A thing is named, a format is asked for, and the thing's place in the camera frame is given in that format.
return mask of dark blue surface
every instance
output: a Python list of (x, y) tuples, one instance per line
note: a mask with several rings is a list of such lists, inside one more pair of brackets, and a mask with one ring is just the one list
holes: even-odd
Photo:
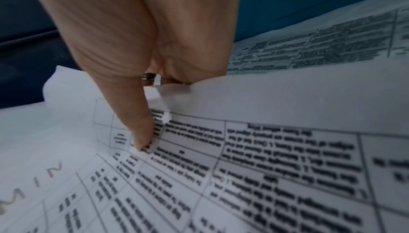
[[(240, 0), (235, 40), (362, 0)], [(43, 100), (56, 65), (76, 67), (37, 0), (0, 0), (0, 108)]]

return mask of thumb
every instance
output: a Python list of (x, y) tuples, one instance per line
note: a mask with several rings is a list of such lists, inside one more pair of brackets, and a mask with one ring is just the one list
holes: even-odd
[(154, 123), (141, 77), (101, 78), (92, 72), (88, 73), (118, 118), (131, 131), (134, 146), (142, 150), (152, 140)]

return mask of hand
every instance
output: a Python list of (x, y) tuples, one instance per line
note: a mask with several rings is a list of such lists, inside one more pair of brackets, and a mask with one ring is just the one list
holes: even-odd
[(40, 0), (140, 150), (153, 136), (141, 76), (226, 73), (239, 0)]

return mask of skin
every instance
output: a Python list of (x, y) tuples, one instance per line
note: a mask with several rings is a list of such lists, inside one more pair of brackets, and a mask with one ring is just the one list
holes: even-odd
[(225, 75), (239, 0), (40, 0), (71, 54), (141, 149), (153, 136), (141, 76)]

